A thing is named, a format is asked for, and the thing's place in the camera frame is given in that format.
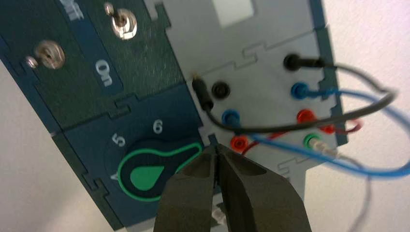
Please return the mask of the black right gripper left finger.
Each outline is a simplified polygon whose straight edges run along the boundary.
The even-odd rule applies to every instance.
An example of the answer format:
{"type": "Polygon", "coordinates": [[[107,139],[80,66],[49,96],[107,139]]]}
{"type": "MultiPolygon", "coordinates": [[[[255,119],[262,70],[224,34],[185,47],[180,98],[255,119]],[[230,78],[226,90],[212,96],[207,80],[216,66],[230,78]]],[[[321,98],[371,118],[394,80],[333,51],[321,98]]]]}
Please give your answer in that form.
{"type": "Polygon", "coordinates": [[[153,231],[210,231],[216,155],[207,147],[167,181],[153,231]]]}

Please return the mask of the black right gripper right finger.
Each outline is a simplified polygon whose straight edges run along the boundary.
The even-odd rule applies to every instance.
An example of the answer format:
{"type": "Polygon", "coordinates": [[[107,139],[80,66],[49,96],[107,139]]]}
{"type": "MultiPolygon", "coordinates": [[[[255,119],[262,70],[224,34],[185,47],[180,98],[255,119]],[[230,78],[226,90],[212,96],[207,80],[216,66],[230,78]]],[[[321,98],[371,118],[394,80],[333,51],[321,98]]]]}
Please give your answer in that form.
{"type": "Polygon", "coordinates": [[[228,231],[311,231],[304,203],[287,178],[223,145],[216,154],[228,231]]]}

